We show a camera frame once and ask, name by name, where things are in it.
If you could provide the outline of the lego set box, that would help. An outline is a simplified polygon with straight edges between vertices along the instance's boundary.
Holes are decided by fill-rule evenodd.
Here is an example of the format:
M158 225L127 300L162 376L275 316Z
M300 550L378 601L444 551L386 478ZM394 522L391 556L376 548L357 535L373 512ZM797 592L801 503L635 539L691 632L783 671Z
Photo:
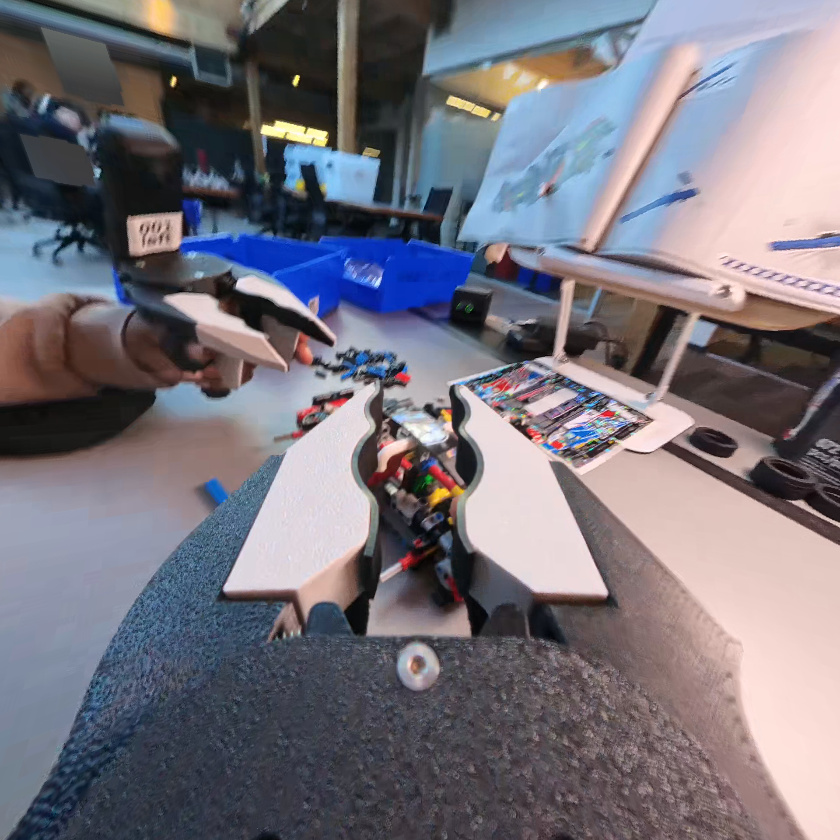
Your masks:
M773 449L810 471L815 481L839 487L839 370L815 390L801 418L773 441Z

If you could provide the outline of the black device with green display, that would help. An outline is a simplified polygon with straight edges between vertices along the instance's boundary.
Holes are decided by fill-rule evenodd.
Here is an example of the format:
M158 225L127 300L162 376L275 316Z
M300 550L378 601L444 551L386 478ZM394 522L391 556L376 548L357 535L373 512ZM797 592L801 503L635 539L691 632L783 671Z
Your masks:
M458 286L450 302L448 320L470 328L481 328L487 322L493 291L483 287Z

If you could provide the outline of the person's left hand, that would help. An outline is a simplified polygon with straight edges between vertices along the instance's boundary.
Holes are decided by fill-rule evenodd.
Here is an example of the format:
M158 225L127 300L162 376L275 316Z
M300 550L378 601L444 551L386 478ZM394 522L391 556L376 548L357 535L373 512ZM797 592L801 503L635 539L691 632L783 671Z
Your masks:
M186 352L200 367L197 371L184 371L164 352L164 339L164 328L145 321L136 311L131 312L122 328L122 345L132 363L159 379L163 387L193 384L212 398L223 397L229 393L224 387L222 374L216 364L215 351L199 343L187 345Z

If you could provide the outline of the black office chair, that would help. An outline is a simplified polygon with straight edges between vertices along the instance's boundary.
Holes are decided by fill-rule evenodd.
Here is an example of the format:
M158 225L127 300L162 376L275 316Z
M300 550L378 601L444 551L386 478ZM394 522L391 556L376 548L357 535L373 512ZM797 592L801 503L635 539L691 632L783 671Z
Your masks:
M312 241L319 241L327 234L328 205L322 193L315 165L301 164L300 169L306 193L307 236Z

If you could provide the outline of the person's left forearm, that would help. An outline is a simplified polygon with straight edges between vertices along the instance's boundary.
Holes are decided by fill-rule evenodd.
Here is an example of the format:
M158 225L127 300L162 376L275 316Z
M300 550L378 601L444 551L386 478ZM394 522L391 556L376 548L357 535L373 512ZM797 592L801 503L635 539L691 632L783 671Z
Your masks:
M151 383L125 349L130 310L60 293L1 300L1 404L94 396L105 387Z

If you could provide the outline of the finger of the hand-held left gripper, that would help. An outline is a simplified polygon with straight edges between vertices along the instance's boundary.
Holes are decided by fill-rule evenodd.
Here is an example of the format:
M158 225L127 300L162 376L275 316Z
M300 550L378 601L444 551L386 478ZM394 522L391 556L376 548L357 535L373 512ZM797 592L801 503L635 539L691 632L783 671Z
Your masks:
M333 347L335 333L320 319L319 297L308 303L266 276L246 275L236 279L229 295L241 319L267 338L280 358L292 358L301 336Z
M205 293L177 292L163 297L163 303L186 317L196 329L197 341L205 348L233 359L287 372L288 362L261 330L221 309L221 302Z

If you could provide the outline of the shiny sticker sheet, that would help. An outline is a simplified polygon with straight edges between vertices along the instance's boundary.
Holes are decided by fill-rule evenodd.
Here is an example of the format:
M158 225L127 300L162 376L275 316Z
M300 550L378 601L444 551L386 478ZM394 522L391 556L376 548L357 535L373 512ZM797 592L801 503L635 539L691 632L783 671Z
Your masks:
M613 455L653 419L535 360L457 380L502 420L568 467Z

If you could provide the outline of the pile of black blue pins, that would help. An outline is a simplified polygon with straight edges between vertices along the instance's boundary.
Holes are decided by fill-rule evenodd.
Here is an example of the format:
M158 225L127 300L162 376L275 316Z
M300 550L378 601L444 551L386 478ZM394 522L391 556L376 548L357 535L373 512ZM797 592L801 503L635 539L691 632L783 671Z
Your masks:
M316 355L311 366L317 375L337 375L341 382L379 382L385 389L406 387L412 380L407 362L389 350L350 347L337 351L332 358Z

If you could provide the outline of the lego instruction booklet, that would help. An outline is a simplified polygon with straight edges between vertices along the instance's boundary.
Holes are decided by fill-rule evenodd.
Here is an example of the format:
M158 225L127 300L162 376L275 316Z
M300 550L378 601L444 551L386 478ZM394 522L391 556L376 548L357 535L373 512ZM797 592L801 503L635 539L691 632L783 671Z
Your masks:
M459 238L838 314L838 2L661 2L614 69L514 98Z

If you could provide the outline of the blue storage bin with tag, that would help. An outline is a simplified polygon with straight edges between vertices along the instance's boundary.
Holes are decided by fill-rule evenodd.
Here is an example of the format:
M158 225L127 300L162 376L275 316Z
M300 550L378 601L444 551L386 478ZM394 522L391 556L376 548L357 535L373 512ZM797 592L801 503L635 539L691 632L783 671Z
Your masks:
M213 293L212 275L220 262L237 276L275 281L306 305L317 298L320 316L340 304L343 258L325 245L258 234L211 234L185 238L181 252L187 269L185 279L164 279L163 294Z

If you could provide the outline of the long wooden desk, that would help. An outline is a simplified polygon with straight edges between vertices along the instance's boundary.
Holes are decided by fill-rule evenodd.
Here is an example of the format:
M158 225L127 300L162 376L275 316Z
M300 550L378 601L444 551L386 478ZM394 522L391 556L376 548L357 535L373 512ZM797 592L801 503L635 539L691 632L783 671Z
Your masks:
M418 211L414 209L404 209L383 203L350 203L329 199L326 199L325 203L328 207L336 211L345 212L347 214L361 214L368 217L402 219L403 221L430 224L441 224L445 218L445 216L441 214Z

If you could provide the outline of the partly built lego car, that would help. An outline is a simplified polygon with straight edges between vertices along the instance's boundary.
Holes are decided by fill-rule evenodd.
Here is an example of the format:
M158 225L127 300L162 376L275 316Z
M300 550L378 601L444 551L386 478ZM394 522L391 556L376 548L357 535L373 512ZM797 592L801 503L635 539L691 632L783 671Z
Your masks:
M294 586L284 586L301 617L308 617L316 604L333 602L365 608L373 600L380 583L405 572L420 569L434 581L434 600L438 605L462 601L450 568L451 531L454 500L463 492L454 460L449 457L454 437L447 421L449 410L434 408L430 413L417 410L411 401L386 401L381 385L368 383L359 390L346 388L317 395L310 406L297 414L293 432L275 437L275 442L304 438L328 423L343 406L356 402L352 419L376 422L376 432L367 425L360 438L340 444L338 454L324 448L338 443L339 427L333 423L325 435L314 438L316 449L327 465L325 481L333 480L333 461L342 455L350 463L339 462L338 477L363 481L366 486L361 512L369 525L360 545L345 549L328 546L327 558L320 558L316 546L314 560L307 555L296 573Z

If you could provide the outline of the white booklet stand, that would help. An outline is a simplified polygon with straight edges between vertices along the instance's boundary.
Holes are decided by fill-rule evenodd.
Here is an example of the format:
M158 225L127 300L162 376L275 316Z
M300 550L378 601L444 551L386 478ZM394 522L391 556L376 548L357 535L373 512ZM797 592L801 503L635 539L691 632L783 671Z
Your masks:
M561 279L553 353L550 357L542 357L539 362L576 382L614 397L654 420L646 430L621 448L649 455L693 426L693 420L686 412L665 403L665 395L700 316L711 312L740 312L743 309L747 294L739 283L680 276L567 248L510 247L508 252L518 265ZM628 298L657 303L687 315L686 324L679 334L664 373L651 393L643 394L610 379L606 374L596 373L571 361L565 343L571 324L576 285L587 285Z

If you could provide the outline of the row of black office chairs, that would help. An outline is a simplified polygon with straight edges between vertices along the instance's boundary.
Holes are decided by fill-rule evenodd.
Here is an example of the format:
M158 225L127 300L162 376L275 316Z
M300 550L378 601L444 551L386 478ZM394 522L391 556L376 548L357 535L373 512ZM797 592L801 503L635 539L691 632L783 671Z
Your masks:
M39 179L28 159L24 139L41 138L78 145L78 134L88 126L87 116L71 102L50 96L36 100L35 88L16 79L2 90L2 177L9 186L13 206L24 202L31 214L58 223L52 238L33 245L41 249L55 244L52 260L75 245L104 250L102 202L93 187L67 185Z

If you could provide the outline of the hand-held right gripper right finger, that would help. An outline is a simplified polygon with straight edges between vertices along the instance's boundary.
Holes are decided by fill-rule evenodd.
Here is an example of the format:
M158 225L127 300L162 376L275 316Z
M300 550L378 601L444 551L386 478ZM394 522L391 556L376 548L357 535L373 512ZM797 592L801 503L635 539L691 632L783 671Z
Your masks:
M470 632L499 611L521 635L558 636L554 607L610 605L610 592L552 462L466 385L451 385L455 501L451 569Z

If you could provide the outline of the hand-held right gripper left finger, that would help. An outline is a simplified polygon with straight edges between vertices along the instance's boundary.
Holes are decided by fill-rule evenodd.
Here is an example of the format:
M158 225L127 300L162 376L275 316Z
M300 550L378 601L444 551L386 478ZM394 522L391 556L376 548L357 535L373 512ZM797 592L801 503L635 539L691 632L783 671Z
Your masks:
M333 603L365 635L382 571L377 469L383 394L367 385L290 446L223 585L230 601L284 602L305 626Z

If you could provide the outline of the white plastic storage box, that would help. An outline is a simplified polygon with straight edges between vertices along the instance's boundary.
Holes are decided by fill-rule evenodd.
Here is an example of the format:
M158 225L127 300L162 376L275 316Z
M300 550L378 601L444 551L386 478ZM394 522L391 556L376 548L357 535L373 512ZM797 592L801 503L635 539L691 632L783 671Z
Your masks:
M330 201L373 203L381 163L361 154L289 143L284 154L286 179L284 186L300 194L306 193L301 173L303 165L313 165L322 194Z

